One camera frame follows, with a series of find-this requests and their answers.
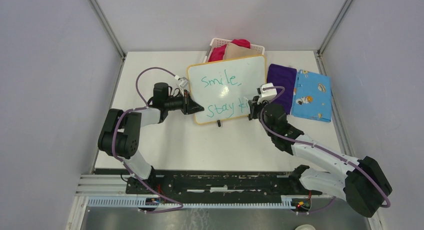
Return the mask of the yellow framed whiteboard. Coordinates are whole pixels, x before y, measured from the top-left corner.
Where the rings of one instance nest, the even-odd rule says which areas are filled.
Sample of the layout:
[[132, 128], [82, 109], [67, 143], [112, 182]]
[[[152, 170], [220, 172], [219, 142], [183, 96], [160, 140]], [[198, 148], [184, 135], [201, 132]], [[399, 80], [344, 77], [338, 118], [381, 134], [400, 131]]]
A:
[[186, 72], [191, 98], [204, 111], [194, 114], [198, 125], [246, 117], [248, 101], [266, 82], [266, 57], [262, 54], [190, 65]]

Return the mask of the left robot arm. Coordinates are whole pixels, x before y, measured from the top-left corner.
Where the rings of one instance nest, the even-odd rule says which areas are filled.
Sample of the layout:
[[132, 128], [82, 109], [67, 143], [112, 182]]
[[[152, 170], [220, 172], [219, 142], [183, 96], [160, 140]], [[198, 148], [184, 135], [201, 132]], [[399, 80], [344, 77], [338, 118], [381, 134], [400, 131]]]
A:
[[138, 187], [145, 194], [157, 188], [155, 169], [138, 151], [141, 128], [160, 124], [170, 111], [180, 110], [184, 115], [203, 112], [205, 108], [195, 102], [188, 90], [180, 90], [175, 96], [171, 87], [164, 82], [154, 85], [153, 96], [146, 107], [130, 110], [111, 108], [100, 131], [97, 147], [108, 156], [114, 157], [138, 180]]

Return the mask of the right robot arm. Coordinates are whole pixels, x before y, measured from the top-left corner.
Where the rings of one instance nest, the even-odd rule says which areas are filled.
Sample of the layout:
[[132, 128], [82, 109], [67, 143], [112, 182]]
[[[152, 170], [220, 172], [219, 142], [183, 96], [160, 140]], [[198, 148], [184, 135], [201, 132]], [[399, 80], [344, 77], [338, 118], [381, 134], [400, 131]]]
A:
[[358, 214], [371, 218], [379, 208], [389, 208], [393, 189], [372, 157], [349, 156], [320, 145], [303, 131], [288, 123], [283, 106], [255, 96], [248, 101], [250, 120], [258, 119], [274, 146], [305, 159], [323, 171], [300, 165], [291, 174], [289, 189], [295, 194], [319, 191], [342, 199]]

